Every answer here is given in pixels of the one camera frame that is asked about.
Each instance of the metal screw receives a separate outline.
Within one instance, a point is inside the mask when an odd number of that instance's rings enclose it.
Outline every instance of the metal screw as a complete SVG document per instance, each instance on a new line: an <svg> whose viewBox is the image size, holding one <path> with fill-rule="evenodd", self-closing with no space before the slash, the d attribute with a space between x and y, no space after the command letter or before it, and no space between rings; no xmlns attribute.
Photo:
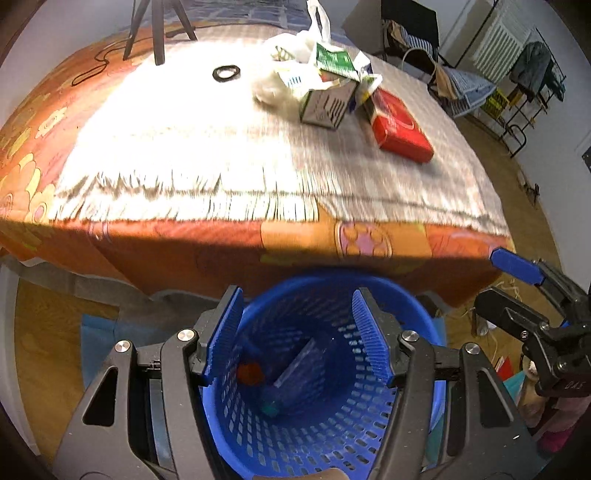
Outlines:
<svg viewBox="0 0 591 480"><path fill-rule="evenodd" d="M125 353L131 347L131 343L128 340L121 340L115 344L115 350L119 353Z"/></svg>
<svg viewBox="0 0 591 480"><path fill-rule="evenodd" d="M480 345L477 343L467 343L466 352L468 352L470 355L478 355L480 353Z"/></svg>
<svg viewBox="0 0 591 480"><path fill-rule="evenodd" d="M418 333L414 330L405 330L402 332L402 338L407 342L416 342L418 340Z"/></svg>
<svg viewBox="0 0 591 480"><path fill-rule="evenodd" d="M178 334L177 334L177 338L181 341L181 342L188 342L189 340L191 340L193 337L195 336L195 332L193 330L191 330L190 328L181 330Z"/></svg>

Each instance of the wooden floor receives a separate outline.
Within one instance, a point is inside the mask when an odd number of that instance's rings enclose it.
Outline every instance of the wooden floor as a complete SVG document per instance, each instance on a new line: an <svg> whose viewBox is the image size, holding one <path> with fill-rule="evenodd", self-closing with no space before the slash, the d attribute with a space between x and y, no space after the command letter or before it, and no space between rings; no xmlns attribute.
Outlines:
<svg viewBox="0 0 591 480"><path fill-rule="evenodd" d="M119 310L19 281L14 319L18 382L37 446L49 462L84 393L83 313L116 319Z"/></svg>
<svg viewBox="0 0 591 480"><path fill-rule="evenodd" d="M476 151L505 211L517 252L560 265L554 241L543 212L534 208L517 182L517 163L504 147L467 120L458 122L468 143ZM516 282L527 304L548 316L557 314L534 288ZM471 335L467 303L446 317L449 345L459 348L476 341L492 359L495 342L491 336ZM22 400L31 429L43 456L51 462L70 416L83 394L80 369L80 318L83 313L114 319L116 307L48 290L21 279L15 317L15 350ZM518 366L521 343L494 330L498 342L496 357L509 356Z"/></svg>
<svg viewBox="0 0 591 480"><path fill-rule="evenodd" d="M539 205L534 207L530 203L525 192L519 186L517 162L509 158L506 148L490 137L481 127L467 119L460 119L457 125L476 152L501 198L505 218L511 230L517 253L531 260L543 258L548 263L560 267L558 252L544 212ZM503 275L499 282L503 282L501 286L506 287L509 286L511 278L508 275ZM519 280L515 280L515 285L524 303L547 316L552 325L560 323L558 313L535 287L524 284ZM470 301L446 316L449 346L460 348L464 343L476 342L480 344L493 363L501 355L508 356L515 372L517 372L522 343L499 329L495 329L492 336L472 336L471 312L465 314L466 311L472 308L472 304L473 301ZM495 352L494 339L498 343L495 359L493 359Z"/></svg>

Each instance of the green and white carton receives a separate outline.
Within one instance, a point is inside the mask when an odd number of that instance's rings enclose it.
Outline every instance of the green and white carton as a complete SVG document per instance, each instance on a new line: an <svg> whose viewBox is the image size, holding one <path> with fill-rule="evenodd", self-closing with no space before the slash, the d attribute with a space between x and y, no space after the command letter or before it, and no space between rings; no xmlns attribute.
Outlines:
<svg viewBox="0 0 591 480"><path fill-rule="evenodd" d="M314 65L320 70L323 82L335 85L323 90L309 90L300 103L302 122L336 129L345 114L359 85L359 73L355 70L349 53L332 51L317 43Z"/></svg>

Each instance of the black rubber ring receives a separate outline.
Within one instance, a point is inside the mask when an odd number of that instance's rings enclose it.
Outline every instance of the black rubber ring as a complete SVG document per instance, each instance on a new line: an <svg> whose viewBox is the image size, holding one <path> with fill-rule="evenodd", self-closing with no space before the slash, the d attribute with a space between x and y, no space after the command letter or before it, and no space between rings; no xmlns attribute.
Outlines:
<svg viewBox="0 0 591 480"><path fill-rule="evenodd" d="M229 77L220 77L221 72L232 72L232 74ZM240 68L236 65L224 65L215 69L212 75L216 82L229 82L240 75Z"/></svg>

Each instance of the orange floral tablecloth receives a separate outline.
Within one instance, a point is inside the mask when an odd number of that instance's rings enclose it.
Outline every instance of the orange floral tablecloth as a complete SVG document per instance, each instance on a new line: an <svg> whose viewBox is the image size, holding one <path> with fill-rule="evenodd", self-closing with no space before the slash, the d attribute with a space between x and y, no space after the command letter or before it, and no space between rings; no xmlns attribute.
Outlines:
<svg viewBox="0 0 591 480"><path fill-rule="evenodd" d="M140 31L138 38L149 37ZM414 294L458 306L499 272L489 254L510 238L410 223L342 222L320 209L318 222L49 222L55 185L77 133L147 55L110 54L101 74L73 87L98 64L93 56L125 35L74 53L27 96L0 131L0 244L21 261L41 258L79 273L123 280L146 294L185 290L220 297L229 284L254 296L320 266L361 268L391 277Z"/></svg>

